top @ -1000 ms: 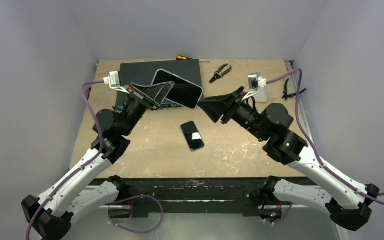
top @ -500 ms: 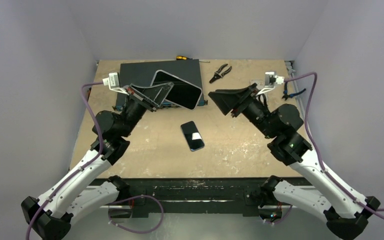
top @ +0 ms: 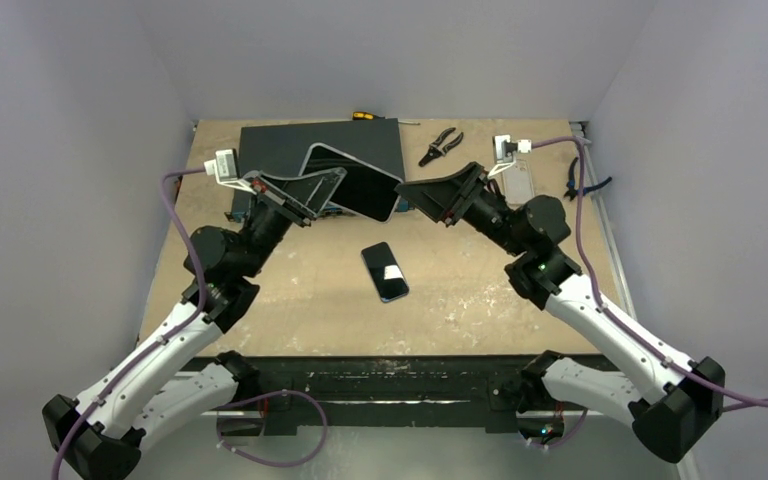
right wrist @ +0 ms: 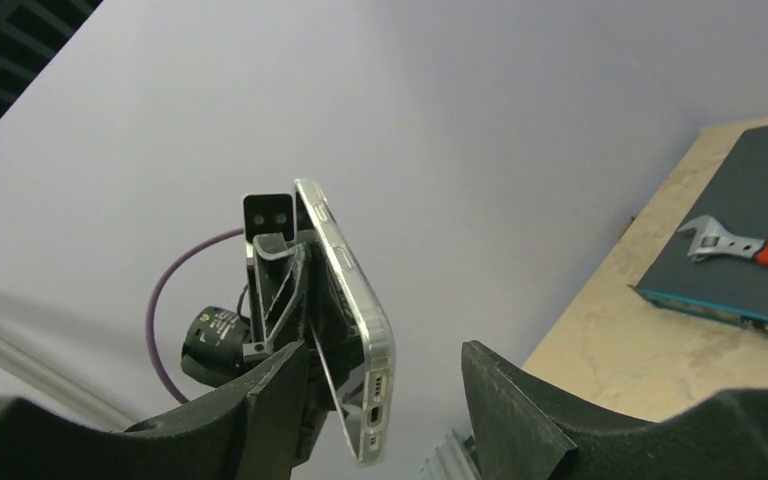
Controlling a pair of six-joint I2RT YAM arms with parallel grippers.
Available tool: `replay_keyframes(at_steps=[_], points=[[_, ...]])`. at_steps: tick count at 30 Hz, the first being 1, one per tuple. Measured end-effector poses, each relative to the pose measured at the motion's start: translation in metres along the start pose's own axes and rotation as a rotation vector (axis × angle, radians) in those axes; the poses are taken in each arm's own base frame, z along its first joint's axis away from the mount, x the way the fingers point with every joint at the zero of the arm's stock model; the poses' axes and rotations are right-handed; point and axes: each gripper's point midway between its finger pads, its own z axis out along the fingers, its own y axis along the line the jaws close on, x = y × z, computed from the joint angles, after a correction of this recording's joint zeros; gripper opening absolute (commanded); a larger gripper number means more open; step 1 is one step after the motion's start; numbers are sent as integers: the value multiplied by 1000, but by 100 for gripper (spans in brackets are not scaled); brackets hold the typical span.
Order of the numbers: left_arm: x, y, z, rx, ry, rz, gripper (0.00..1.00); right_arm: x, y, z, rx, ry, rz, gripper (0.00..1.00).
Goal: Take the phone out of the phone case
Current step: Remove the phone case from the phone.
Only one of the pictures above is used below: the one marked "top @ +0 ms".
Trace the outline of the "phone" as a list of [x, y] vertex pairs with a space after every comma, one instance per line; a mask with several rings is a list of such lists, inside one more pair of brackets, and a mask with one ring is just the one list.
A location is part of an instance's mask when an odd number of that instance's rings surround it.
[[517, 160], [499, 175], [507, 203], [519, 206], [534, 197], [532, 172], [525, 160]]
[[403, 179], [321, 142], [309, 146], [300, 173], [335, 167], [346, 169], [347, 175], [328, 206], [379, 223], [388, 222], [399, 202], [395, 187]]

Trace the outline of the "blue smartphone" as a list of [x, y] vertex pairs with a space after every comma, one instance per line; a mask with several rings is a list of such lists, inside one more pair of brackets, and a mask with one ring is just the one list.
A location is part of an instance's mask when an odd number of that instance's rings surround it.
[[389, 303], [409, 294], [409, 285], [388, 243], [362, 249], [361, 258], [381, 302]]

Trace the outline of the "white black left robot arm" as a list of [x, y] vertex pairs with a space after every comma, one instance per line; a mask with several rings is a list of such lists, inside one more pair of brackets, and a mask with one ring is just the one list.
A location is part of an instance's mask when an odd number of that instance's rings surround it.
[[58, 478], [69, 465], [84, 479], [123, 479], [164, 436], [210, 410], [253, 406], [261, 415], [288, 406], [293, 389], [268, 392], [259, 370], [241, 354], [216, 356], [190, 380], [179, 370], [234, 326], [259, 293], [253, 278], [292, 226], [309, 226], [346, 172], [336, 167], [299, 177], [252, 171], [236, 177], [218, 160], [203, 174], [252, 194], [250, 219], [239, 231], [205, 226], [183, 232], [192, 284], [161, 325], [119, 365], [75, 397], [57, 395], [42, 415]]

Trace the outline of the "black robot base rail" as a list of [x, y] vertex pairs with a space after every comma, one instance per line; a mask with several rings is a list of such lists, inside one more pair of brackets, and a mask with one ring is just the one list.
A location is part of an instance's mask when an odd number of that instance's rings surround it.
[[306, 399], [278, 397], [219, 413], [232, 436], [291, 436], [299, 428], [479, 428], [515, 433], [529, 419], [581, 411], [571, 402], [527, 392], [524, 372], [535, 355], [250, 356], [250, 398], [282, 389]]

